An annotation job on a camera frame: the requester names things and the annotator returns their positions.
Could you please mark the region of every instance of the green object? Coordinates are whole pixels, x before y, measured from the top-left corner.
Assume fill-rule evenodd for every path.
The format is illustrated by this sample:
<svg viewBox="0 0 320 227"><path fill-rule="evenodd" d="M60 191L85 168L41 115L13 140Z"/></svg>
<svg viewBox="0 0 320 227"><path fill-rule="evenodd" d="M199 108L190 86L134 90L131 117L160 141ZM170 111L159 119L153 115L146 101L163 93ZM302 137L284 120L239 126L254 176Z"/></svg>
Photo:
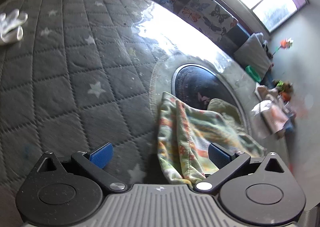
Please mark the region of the green object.
<svg viewBox="0 0 320 227"><path fill-rule="evenodd" d="M258 75L258 73L254 70L254 68L252 66L247 66L245 68L245 71L248 73L249 76L252 77L252 79L258 83L261 82L261 78L260 76Z"/></svg>

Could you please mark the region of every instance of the gray quilted fabric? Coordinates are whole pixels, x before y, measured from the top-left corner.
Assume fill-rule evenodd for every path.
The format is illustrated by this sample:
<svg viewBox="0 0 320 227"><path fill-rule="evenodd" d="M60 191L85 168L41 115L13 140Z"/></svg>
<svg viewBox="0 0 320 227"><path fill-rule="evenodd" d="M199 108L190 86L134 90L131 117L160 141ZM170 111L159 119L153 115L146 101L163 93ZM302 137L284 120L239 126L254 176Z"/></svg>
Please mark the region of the gray quilted fabric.
<svg viewBox="0 0 320 227"><path fill-rule="evenodd" d="M149 0L0 6L28 14L22 41L0 48L1 226L20 224L13 197L44 151L68 156L109 141L114 156L106 171L128 184L165 182L148 104L159 57L131 33L148 6Z"/></svg>

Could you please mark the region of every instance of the colorful towel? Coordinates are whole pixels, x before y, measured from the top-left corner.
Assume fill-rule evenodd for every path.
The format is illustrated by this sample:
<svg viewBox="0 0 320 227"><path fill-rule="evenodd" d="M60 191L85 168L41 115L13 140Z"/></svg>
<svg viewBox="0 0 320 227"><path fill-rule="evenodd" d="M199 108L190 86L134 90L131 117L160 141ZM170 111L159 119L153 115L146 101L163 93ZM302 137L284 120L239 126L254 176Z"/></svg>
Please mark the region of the colorful towel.
<svg viewBox="0 0 320 227"><path fill-rule="evenodd" d="M171 184L189 185L219 169L209 160L208 147L216 142L236 152L263 157L265 148L244 132L239 111L212 99L207 110L198 110L164 92L160 108L158 158Z"/></svg>

